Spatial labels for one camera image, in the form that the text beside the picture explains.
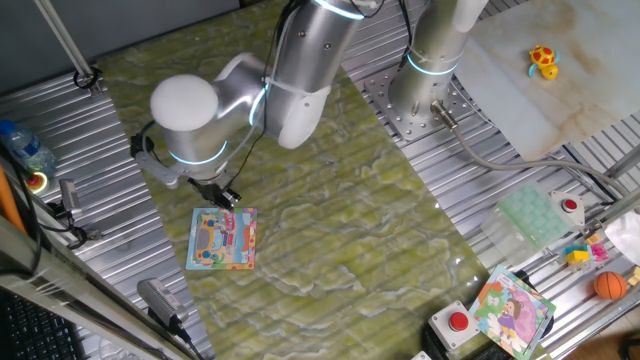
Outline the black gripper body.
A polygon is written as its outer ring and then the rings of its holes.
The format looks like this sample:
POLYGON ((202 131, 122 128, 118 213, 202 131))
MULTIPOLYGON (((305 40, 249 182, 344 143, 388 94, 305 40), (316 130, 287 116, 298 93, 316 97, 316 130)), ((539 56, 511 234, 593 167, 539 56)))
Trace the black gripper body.
POLYGON ((214 196, 222 196, 222 189, 217 184, 203 185, 193 178, 189 178, 188 183, 208 202, 214 196))

